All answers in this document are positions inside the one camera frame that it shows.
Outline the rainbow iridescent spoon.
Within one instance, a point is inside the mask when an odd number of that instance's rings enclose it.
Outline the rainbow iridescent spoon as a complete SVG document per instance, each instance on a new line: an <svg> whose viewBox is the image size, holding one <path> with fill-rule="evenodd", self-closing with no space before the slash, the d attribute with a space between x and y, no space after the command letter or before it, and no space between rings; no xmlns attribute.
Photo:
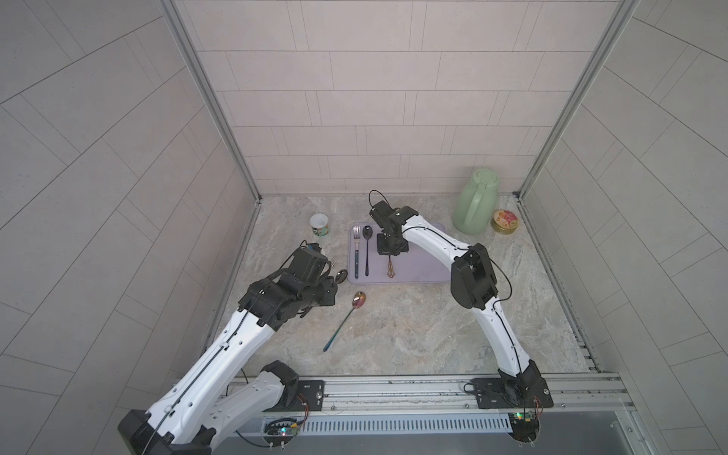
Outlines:
<svg viewBox="0 0 728 455"><path fill-rule="evenodd" d="M362 305L364 305L364 303L366 303L366 299L367 299L366 294L363 291L356 292L356 294L354 295L354 299L352 300L352 308L350 309L349 313L346 315L344 320L341 322L341 324L339 324L339 327L337 328L335 333L333 333L332 337L330 337L330 339L328 340L328 343L326 343L326 345L322 349L322 351L324 351L324 353L326 353L331 348L332 344L336 340L337 335L339 334L341 329L345 326L347 320L349 320L350 316L352 316L352 314L356 311L356 309L362 307Z"/></svg>

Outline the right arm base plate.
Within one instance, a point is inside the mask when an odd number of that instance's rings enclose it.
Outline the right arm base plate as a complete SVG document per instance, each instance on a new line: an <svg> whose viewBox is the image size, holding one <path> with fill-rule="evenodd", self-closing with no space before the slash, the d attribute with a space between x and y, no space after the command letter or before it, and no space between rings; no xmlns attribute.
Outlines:
<svg viewBox="0 0 728 455"><path fill-rule="evenodd" d="M464 384L480 409L550 409L554 406L550 388L543 377L523 384L517 379L477 377Z"/></svg>

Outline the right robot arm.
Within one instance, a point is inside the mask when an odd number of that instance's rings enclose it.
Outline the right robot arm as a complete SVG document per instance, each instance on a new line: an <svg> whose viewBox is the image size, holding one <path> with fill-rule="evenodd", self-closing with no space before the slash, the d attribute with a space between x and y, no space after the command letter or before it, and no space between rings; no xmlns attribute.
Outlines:
<svg viewBox="0 0 728 455"><path fill-rule="evenodd" d="M500 382L483 387L483 393L513 408L553 407L551 392L536 362L521 347L504 315L495 273L499 267L486 247L459 241L411 207L394 208L385 199L371 206L370 215L384 234L390 254L396 256L414 244L450 268L453 299L473 313L496 356Z"/></svg>

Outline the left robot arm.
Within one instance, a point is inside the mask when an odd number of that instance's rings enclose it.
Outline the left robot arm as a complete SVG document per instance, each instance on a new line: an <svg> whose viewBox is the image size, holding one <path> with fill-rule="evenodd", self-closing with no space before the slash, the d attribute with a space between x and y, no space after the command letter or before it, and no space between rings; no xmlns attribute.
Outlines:
<svg viewBox="0 0 728 455"><path fill-rule="evenodd" d="M253 417L300 401L299 376L273 361L248 385L224 396L252 355L286 323L336 302L331 261L301 243L284 264L254 282L223 332L195 365L149 409L132 409L119 434L133 454L210 454Z"/></svg>

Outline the gold ornate fork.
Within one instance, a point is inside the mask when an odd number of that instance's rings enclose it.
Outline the gold ornate fork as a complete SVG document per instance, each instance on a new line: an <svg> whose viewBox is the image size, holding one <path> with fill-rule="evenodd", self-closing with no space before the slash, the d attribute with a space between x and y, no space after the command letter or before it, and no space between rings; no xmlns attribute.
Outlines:
<svg viewBox="0 0 728 455"><path fill-rule="evenodd" d="M390 279L393 279L395 277L395 271L394 271L394 263L392 262L392 256L388 256L388 272L387 276Z"/></svg>

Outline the teal handled fork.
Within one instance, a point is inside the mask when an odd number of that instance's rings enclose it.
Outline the teal handled fork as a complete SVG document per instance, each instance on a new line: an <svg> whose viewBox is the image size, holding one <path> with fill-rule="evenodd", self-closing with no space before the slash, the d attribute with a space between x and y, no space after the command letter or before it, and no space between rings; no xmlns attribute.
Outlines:
<svg viewBox="0 0 728 455"><path fill-rule="evenodd" d="M362 226L354 226L353 239L355 245L355 279L359 278L359 245L362 235Z"/></svg>

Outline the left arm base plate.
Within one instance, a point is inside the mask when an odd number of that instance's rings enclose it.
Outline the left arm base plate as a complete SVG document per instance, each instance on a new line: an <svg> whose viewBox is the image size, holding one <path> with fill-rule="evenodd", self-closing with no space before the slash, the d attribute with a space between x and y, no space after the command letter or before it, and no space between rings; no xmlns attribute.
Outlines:
<svg viewBox="0 0 728 455"><path fill-rule="evenodd" d="M273 408L267 409L267 413L321 411L324 392L323 380L300 380L296 392L285 390L279 402Z"/></svg>

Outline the black glossy spoon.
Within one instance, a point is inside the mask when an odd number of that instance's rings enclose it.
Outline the black glossy spoon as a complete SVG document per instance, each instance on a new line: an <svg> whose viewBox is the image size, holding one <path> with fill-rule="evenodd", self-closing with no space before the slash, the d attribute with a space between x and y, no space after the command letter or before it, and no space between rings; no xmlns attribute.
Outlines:
<svg viewBox="0 0 728 455"><path fill-rule="evenodd" d="M370 262L369 262L369 251L370 251L370 240L373 237L373 228L369 225L363 227L362 235L365 239L365 275L370 275Z"/></svg>

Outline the lilac plastic tray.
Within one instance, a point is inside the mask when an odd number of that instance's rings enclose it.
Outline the lilac plastic tray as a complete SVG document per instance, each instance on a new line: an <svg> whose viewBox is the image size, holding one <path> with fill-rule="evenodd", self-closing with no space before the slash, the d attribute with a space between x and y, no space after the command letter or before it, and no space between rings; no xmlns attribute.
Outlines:
<svg viewBox="0 0 728 455"><path fill-rule="evenodd" d="M369 225L373 228L373 238L370 240L369 262L370 275L365 275L365 239L361 237L359 245L359 278L355 279L355 245L353 239L354 226ZM395 277L390 279L388 272L388 256L377 253L377 235L381 232L374 222L354 223L349 227L348 234L348 281L351 284L447 284L450 281L450 266L447 267L426 250L413 243L409 244L409 251L392 256Z"/></svg>

